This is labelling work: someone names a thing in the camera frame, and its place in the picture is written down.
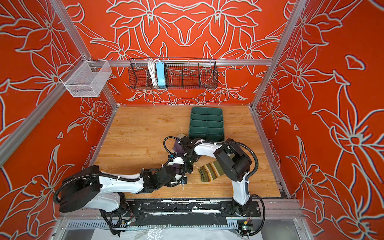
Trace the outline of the purple sock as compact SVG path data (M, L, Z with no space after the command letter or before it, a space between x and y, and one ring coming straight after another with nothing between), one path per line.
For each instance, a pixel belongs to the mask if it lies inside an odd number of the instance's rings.
M187 146L188 146L188 137L185 134L179 134L175 138L175 143L173 146L173 151L177 155L185 156L187 154Z

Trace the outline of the green striped sock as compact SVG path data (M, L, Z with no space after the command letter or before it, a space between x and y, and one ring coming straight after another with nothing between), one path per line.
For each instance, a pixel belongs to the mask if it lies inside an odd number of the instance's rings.
M230 180L237 181L239 175L234 169L235 161L226 154L214 154L216 160L199 168L202 182L208 183L226 175Z

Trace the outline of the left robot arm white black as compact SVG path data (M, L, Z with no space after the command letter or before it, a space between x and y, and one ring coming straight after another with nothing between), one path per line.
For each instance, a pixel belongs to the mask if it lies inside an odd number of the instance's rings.
M186 136L175 137L175 145L168 160L158 169L142 169L135 175L104 173L97 165L88 167L63 180L54 193L53 201L61 213L83 208L104 213L124 215L129 210L126 193L149 194L162 187L176 187L192 170L190 164L194 142Z

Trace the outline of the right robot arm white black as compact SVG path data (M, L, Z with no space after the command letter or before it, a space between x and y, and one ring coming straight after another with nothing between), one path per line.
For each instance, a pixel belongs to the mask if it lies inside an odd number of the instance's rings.
M199 168L202 182L212 182L221 176L229 178L233 186L233 206L240 215L245 214L252 201L249 178L259 167L257 156L248 146L232 139L224 142L192 141L187 136L181 136L176 138L173 150L184 156L189 171L200 157L214 158L215 161Z

